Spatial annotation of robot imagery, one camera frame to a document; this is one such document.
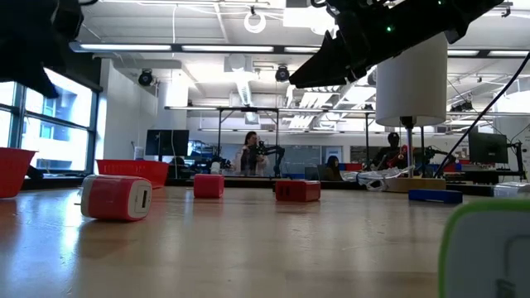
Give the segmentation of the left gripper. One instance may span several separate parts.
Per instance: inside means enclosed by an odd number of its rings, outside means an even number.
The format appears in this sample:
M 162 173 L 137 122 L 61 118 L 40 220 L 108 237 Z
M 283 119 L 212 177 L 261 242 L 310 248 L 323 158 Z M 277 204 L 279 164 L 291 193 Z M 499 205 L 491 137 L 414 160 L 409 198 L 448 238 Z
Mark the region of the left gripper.
M 0 78 L 58 98 L 39 68 L 65 66 L 61 48 L 79 35 L 82 7 L 82 0 L 0 0 Z

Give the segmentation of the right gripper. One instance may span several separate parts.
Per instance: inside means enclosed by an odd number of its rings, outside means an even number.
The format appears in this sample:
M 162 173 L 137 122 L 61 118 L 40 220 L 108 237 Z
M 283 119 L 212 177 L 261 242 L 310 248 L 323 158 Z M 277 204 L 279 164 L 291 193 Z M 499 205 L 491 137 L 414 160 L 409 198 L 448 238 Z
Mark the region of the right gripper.
M 325 0 L 338 31 L 290 77 L 299 89 L 345 85 L 414 45 L 414 0 Z

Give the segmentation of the red cube wall charger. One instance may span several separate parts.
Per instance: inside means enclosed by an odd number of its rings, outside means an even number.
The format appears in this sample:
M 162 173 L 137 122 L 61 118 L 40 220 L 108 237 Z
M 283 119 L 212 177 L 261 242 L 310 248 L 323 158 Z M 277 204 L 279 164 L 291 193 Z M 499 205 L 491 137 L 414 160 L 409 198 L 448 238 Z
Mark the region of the red cube wall charger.
M 313 180 L 279 180 L 275 185 L 277 201 L 313 202 L 320 199 L 320 182 Z

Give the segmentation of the red and white wall charger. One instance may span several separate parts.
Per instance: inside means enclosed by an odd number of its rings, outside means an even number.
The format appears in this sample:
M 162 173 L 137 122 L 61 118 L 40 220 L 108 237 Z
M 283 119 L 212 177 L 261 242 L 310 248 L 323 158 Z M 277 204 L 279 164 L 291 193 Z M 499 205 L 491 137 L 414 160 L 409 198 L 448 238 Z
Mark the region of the red and white wall charger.
M 89 175 L 80 191 L 80 211 L 92 219 L 138 221 L 147 217 L 152 183 L 137 176 Z

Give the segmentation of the blue power bank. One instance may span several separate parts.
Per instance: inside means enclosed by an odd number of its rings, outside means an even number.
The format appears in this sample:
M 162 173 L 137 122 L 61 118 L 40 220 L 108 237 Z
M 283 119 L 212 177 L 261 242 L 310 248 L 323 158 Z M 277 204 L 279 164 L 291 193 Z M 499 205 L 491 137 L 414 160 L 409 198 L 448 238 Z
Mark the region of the blue power bank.
M 421 202 L 461 204 L 463 202 L 463 194 L 455 190 L 416 189 L 408 191 L 408 199 Z

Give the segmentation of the pink cube wall charger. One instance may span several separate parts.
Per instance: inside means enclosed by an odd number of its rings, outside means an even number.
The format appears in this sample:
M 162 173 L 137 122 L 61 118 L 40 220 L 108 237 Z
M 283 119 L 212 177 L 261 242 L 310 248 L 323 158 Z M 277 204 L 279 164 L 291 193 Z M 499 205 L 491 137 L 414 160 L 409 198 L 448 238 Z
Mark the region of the pink cube wall charger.
M 195 175 L 193 191 L 194 197 L 198 199 L 220 199 L 224 195 L 224 176 Z

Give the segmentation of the large glass window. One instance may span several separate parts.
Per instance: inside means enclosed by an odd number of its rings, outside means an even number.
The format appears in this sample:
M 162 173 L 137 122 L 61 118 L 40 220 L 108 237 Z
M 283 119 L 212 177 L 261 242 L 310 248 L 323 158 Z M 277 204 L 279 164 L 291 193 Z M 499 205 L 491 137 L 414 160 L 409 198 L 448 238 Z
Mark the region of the large glass window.
M 88 173 L 94 165 L 98 94 L 52 70 L 46 74 L 57 98 L 0 83 L 0 147 L 34 151 L 31 165 L 46 174 Z

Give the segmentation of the white cylindrical lamp shade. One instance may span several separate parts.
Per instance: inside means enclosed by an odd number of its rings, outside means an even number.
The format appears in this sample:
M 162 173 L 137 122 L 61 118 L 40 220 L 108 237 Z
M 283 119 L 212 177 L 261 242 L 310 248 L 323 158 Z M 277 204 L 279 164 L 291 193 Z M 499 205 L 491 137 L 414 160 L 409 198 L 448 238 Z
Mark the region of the white cylindrical lamp shade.
M 447 40 L 440 33 L 385 60 L 376 69 L 375 121 L 397 127 L 402 118 L 415 126 L 446 120 Z

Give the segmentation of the red plastic mesh basket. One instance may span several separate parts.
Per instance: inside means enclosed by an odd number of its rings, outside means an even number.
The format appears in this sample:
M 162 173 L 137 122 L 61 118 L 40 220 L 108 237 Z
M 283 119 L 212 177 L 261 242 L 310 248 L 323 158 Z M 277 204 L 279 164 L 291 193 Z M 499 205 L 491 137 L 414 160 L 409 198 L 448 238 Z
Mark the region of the red plastic mesh basket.
M 35 151 L 0 147 L 0 199 L 15 197 L 22 188 Z
M 160 161 L 97 160 L 100 175 L 136 176 L 151 182 L 153 189 L 165 186 L 169 165 Z

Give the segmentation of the black computer monitor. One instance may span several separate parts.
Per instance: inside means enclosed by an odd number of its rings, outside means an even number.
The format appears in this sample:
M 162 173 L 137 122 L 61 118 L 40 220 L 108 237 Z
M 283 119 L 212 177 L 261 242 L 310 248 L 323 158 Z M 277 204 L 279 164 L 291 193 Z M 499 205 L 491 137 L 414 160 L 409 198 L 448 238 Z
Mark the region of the black computer monitor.
M 470 161 L 508 163 L 508 141 L 502 134 L 472 132 L 468 135 Z
M 189 136 L 188 130 L 148 130 L 145 154 L 148 156 L 186 156 Z

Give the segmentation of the round wooden lamp base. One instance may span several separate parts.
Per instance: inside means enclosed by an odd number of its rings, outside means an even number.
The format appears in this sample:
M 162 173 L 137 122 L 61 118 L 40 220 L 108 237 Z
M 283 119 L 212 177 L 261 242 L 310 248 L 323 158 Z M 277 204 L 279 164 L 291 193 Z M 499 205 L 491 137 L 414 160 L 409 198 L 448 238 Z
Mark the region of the round wooden lamp base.
M 398 177 L 386 180 L 386 192 L 407 193 L 409 190 L 445 190 L 446 181 L 436 178 Z

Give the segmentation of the black metal frame rig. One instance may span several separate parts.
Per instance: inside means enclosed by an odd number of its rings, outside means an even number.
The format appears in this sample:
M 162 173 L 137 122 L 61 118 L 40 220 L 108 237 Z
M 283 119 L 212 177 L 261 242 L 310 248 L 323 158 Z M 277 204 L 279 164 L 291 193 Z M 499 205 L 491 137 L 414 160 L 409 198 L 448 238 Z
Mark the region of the black metal frame rig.
M 274 176 L 280 178 L 281 175 L 281 162 L 282 158 L 285 155 L 285 150 L 279 146 L 279 109 L 278 108 L 262 108 L 262 107 L 232 107 L 232 108 L 217 108 L 219 111 L 219 127 L 218 127 L 218 151 L 220 151 L 220 138 L 221 138 L 221 129 L 222 122 L 229 118 L 234 111 L 240 111 L 244 113 L 259 113 L 263 112 L 268 114 L 269 112 L 274 112 L 277 114 L 277 117 L 273 119 L 273 122 L 276 124 L 274 132 L 276 133 L 276 144 L 274 146 L 265 147 L 259 140 L 258 144 L 255 147 L 252 147 L 251 150 L 255 151 L 259 155 L 268 156 L 271 154 L 275 155 L 275 166 L 273 167 Z

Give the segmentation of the black aluminium table frame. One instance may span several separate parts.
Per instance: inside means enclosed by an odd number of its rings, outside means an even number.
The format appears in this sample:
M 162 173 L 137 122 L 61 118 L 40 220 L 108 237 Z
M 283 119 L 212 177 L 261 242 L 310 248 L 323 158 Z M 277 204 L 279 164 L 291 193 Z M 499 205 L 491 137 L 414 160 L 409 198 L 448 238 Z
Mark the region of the black aluminium table frame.
M 45 176 L 41 180 L 25 179 L 22 184 L 22 190 L 56 190 L 66 188 L 76 188 L 82 185 L 84 177 L 77 176 Z M 272 178 L 238 178 L 226 177 L 224 186 L 226 188 L 252 188 L 252 189 L 270 189 L 275 187 L 277 179 Z M 166 187 L 192 187 L 193 180 L 168 179 L 165 182 Z M 366 190 L 365 185 L 359 185 L 355 182 L 333 182 L 322 181 L 320 183 L 323 190 Z M 464 185 L 464 184 L 447 184 L 448 190 L 460 191 L 464 195 L 475 196 L 494 196 L 494 187 L 492 185 Z

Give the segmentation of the green and white wall charger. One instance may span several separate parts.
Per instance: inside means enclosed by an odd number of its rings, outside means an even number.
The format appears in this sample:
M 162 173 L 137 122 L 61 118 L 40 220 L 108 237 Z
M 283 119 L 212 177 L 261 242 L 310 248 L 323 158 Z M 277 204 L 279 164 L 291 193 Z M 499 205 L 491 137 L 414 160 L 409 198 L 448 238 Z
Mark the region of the green and white wall charger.
M 439 298 L 530 298 L 530 200 L 463 204 L 446 222 Z

